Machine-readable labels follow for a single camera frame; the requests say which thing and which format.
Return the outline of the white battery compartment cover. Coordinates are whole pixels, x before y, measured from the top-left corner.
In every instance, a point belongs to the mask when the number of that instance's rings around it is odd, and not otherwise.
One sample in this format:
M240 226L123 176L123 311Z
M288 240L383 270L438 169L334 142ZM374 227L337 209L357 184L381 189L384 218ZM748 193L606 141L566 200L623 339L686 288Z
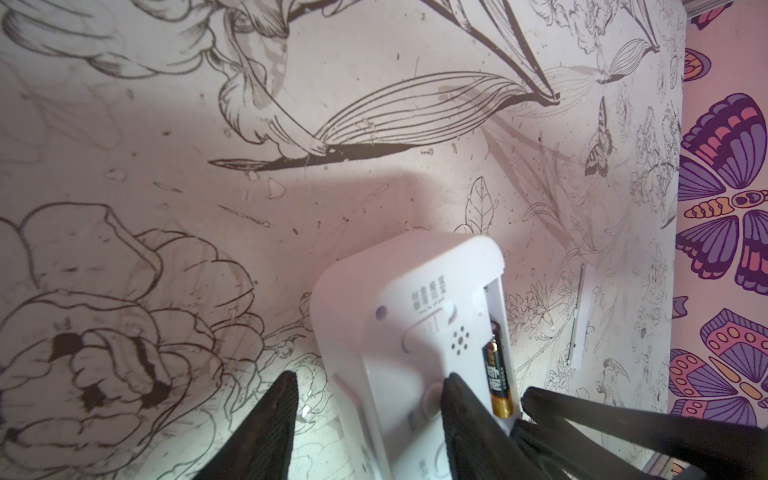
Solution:
M594 269L588 264L582 264L579 271L576 305L567 352L567 365L575 370L581 368L586 350L587 327L592 310L594 286Z

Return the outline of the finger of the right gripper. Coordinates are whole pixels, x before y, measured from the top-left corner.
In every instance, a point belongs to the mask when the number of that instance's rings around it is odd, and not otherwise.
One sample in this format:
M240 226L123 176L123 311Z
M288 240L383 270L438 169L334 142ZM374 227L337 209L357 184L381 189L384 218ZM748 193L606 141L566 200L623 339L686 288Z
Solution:
M511 433L524 454L550 479L651 479L599 446L579 425L656 453L693 470L681 479L765 479L767 431L695 417L623 409L530 387L522 399L530 421Z

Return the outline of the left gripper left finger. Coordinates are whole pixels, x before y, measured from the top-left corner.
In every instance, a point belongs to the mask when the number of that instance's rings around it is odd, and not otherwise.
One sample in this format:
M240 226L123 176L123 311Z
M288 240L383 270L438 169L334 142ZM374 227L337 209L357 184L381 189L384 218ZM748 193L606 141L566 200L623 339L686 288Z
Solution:
M194 478L286 479L293 451L298 404L296 373L284 371Z

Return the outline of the white digital alarm clock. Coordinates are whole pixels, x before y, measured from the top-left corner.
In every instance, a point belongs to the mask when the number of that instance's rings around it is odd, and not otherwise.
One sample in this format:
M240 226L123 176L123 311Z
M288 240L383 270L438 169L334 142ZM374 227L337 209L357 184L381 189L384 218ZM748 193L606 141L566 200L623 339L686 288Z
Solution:
M413 230L331 265L310 317L347 453L359 479L450 475L440 396L456 373L494 414L483 347L496 338L514 414L505 263L489 237Z

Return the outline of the black gold AAA battery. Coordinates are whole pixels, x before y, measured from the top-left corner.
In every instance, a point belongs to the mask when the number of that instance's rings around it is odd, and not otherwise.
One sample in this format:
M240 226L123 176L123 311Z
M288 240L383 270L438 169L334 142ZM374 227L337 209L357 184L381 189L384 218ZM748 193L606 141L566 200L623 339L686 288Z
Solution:
M483 347L483 358L493 413L498 418L509 419L514 414L514 405L503 355L496 338Z

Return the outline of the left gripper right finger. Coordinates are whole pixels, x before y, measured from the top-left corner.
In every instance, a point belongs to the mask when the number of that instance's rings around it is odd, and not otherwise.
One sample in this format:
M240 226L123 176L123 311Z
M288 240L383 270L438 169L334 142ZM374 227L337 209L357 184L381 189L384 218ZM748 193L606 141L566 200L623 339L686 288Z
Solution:
M440 398L453 479L529 479L531 465L466 382L451 373Z

